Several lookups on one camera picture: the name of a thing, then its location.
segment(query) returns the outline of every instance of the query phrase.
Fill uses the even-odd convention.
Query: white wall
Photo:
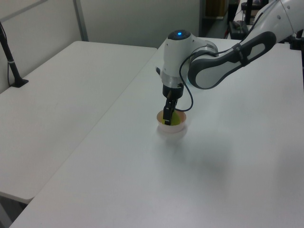
[[[168,34],[199,35],[200,0],[81,0],[89,41],[158,48]]]
[[[2,25],[21,77],[81,40],[73,0],[48,0]],[[0,93],[7,88],[7,60],[0,46]]]

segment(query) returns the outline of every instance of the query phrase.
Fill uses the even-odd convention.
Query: table surface
[[[0,95],[0,195],[28,203],[156,52],[75,42]]]
[[[12,228],[304,227],[301,53],[277,44],[211,90],[190,86],[187,127],[169,134],[163,47]]]

